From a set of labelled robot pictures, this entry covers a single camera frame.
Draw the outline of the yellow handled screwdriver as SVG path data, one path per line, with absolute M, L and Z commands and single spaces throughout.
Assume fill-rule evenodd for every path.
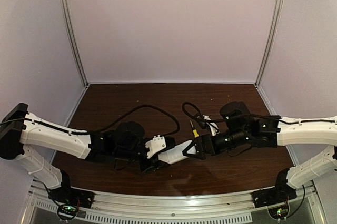
M 197 132 L 197 129 L 194 127 L 193 122 L 192 122 L 191 120 L 190 120 L 190 125 L 191 125 L 191 129 L 192 129 L 193 137 L 194 137 L 194 138 L 199 137 L 199 134 L 198 134 L 198 132 Z

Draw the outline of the white remote control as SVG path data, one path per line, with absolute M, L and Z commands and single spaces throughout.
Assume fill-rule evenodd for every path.
M 176 145 L 174 148 L 161 152 L 158 155 L 158 159 L 169 165 L 180 162 L 184 159 L 187 159 L 187 156 L 183 155 L 183 150 L 192 142 L 192 140 L 185 141 L 179 145 Z

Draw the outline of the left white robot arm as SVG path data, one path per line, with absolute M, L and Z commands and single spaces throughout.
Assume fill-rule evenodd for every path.
M 64 127 L 43 120 L 19 103 L 1 121 L 1 158 L 18 161 L 51 191 L 71 188 L 66 172 L 53 167 L 34 146 L 64 152 L 89 162 L 127 164 L 139 162 L 142 172 L 170 165 L 176 142 L 170 134 L 145 138 L 144 128 L 134 122 L 86 131 Z

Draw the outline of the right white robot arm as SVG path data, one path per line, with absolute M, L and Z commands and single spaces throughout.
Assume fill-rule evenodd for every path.
M 196 136 L 183 150 L 183 155 L 204 160 L 211 156 L 248 144 L 256 148 L 276 148 L 293 144 L 322 144 L 327 147 L 306 162 L 279 173 L 276 187 L 297 189 L 309 180 L 336 169 L 336 117 L 299 119 L 282 116 L 261 116 L 250 113 L 242 101 L 227 103 L 220 109 L 222 119 L 207 120 L 201 112 L 191 115 L 199 124 L 226 123 L 227 131 L 214 136 Z

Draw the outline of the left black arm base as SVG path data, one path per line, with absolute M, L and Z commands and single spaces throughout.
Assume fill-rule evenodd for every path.
M 72 187 L 46 190 L 48 197 L 57 205 L 57 216 L 66 223 L 77 216 L 80 208 L 90 209 L 95 196 L 92 191 Z

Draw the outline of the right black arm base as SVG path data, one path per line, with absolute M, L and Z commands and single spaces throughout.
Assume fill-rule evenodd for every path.
M 290 216 L 289 201 L 297 197 L 296 190 L 288 186 L 260 189 L 251 195 L 255 208 L 267 207 L 269 216 L 278 222 Z

